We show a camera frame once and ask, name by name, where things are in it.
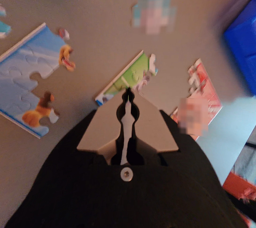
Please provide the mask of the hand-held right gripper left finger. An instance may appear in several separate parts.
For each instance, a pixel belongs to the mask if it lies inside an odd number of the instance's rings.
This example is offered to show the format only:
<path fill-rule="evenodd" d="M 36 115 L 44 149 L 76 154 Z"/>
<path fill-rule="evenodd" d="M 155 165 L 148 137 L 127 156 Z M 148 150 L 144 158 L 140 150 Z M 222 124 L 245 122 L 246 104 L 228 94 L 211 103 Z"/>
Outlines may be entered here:
<path fill-rule="evenodd" d="M 124 148 L 122 118 L 126 114 L 128 90 L 116 94 L 100 106 L 90 121 L 78 151 L 102 155 L 111 165 L 120 165 Z"/>

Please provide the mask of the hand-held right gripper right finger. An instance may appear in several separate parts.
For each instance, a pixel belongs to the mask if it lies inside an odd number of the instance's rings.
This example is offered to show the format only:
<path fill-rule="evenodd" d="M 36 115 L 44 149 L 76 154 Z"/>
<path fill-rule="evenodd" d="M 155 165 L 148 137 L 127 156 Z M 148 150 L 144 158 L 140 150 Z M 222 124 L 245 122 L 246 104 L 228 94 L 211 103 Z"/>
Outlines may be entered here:
<path fill-rule="evenodd" d="M 127 90 L 134 118 L 127 145 L 130 165 L 168 165 L 163 153 L 179 150 L 161 112 L 138 92 Z"/>

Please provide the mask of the green grass puzzle section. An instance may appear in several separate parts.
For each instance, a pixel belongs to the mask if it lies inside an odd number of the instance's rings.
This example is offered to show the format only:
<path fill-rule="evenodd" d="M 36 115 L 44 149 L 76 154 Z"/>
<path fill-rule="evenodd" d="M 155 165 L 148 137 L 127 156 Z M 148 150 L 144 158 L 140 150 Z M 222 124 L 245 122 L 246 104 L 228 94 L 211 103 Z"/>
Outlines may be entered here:
<path fill-rule="evenodd" d="M 116 94 L 124 89 L 131 88 L 140 92 L 152 76 L 156 76 L 158 69 L 155 66 L 156 56 L 149 57 L 142 50 L 125 68 L 96 96 L 98 106 L 104 105 Z"/>

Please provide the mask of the orange tail blue border puzzle piece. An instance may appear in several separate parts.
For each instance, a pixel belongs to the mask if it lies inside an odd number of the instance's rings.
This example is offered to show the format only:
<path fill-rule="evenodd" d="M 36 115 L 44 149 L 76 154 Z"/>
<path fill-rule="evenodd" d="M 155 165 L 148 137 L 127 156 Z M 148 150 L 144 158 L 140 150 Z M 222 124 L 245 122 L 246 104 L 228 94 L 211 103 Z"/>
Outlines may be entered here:
<path fill-rule="evenodd" d="M 5 111 L 1 108 L 1 115 L 40 139 L 49 132 L 49 128 L 42 126 L 40 120 L 47 117 L 52 124 L 59 120 L 59 113 L 50 105 L 54 100 L 53 94 L 46 91 L 34 109 L 14 115 L 13 111 Z"/>

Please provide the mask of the red border dog puzzle section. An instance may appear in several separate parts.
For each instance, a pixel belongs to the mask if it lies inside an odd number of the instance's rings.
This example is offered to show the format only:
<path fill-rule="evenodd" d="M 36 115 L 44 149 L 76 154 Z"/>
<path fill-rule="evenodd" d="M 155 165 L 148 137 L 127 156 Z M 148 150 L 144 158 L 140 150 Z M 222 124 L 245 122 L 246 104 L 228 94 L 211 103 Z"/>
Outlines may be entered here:
<path fill-rule="evenodd" d="M 188 69 L 188 75 L 190 95 L 180 99 L 170 117 L 181 132 L 196 141 L 208 132 L 208 125 L 222 109 L 222 104 L 201 59 Z"/>

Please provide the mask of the light blue sky puzzle section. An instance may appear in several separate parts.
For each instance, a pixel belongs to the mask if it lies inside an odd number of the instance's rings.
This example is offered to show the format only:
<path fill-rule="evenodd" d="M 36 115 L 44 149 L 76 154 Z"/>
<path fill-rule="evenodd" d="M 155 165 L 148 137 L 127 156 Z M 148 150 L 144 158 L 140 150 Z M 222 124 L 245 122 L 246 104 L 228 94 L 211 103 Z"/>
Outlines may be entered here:
<path fill-rule="evenodd" d="M 74 70 L 75 64 L 70 61 L 72 52 L 72 47 L 43 23 L 1 55 L 1 79 L 29 87 L 37 83 L 30 78 L 33 74 L 45 79 L 59 66 Z"/>

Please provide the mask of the plain blue puzzle piece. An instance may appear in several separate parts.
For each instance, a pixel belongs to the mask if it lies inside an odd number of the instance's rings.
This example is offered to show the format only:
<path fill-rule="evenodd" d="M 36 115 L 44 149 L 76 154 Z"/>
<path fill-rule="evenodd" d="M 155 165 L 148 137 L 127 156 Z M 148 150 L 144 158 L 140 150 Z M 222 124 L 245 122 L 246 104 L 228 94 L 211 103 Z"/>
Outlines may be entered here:
<path fill-rule="evenodd" d="M 7 74 L 1 72 L 0 106 L 1 111 L 9 116 L 18 116 L 36 108 L 39 98 L 32 93 L 37 87 L 36 80 L 31 80 L 18 68 L 11 67 Z"/>

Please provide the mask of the teal green corner puzzle piece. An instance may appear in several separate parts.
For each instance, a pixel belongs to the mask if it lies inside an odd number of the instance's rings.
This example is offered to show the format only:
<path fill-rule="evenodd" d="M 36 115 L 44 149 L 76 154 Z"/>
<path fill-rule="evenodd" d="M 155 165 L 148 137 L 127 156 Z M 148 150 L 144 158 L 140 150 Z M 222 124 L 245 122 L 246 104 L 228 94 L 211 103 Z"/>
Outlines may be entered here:
<path fill-rule="evenodd" d="M 11 31 L 11 26 L 0 21 L 0 39 L 5 38 Z"/>

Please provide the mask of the grey desk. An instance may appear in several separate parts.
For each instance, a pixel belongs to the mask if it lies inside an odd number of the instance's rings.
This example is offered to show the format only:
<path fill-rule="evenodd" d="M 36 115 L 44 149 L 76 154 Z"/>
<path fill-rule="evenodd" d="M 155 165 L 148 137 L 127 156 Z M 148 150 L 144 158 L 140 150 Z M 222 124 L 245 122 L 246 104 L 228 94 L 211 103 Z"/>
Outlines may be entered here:
<path fill-rule="evenodd" d="M 52 148 L 88 112 L 93 98 L 141 50 L 156 55 L 158 74 L 143 96 L 171 113 L 188 93 L 187 70 L 201 58 L 223 104 L 199 144 L 220 182 L 255 126 L 255 99 L 222 43 L 222 33 L 249 0 L 171 0 L 177 7 L 173 31 L 146 35 L 131 27 L 138 0 L 1 0 L 12 30 L 1 40 L 1 54 L 45 22 L 63 27 L 74 48 L 75 72 L 58 68 L 40 80 L 56 97 L 60 120 L 37 139 L 1 116 L 1 189 L 27 190 Z"/>

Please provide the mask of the orange red crate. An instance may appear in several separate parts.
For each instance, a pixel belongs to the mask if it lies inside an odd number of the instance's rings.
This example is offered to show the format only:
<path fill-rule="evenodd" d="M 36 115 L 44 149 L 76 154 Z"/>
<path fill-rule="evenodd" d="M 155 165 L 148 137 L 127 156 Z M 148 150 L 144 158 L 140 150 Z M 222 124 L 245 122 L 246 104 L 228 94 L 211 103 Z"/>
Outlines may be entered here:
<path fill-rule="evenodd" d="M 246 203 L 256 200 L 256 186 L 233 172 L 229 173 L 222 187 L 238 200 Z"/>

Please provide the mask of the blue plastic bin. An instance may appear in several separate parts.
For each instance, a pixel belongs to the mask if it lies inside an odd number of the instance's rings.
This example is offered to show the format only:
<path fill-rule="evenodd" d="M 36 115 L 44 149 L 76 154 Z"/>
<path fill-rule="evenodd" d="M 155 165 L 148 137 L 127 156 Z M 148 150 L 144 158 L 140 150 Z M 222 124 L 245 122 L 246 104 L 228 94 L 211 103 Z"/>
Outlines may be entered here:
<path fill-rule="evenodd" d="M 250 0 L 223 34 L 253 95 L 256 95 L 256 0 Z"/>

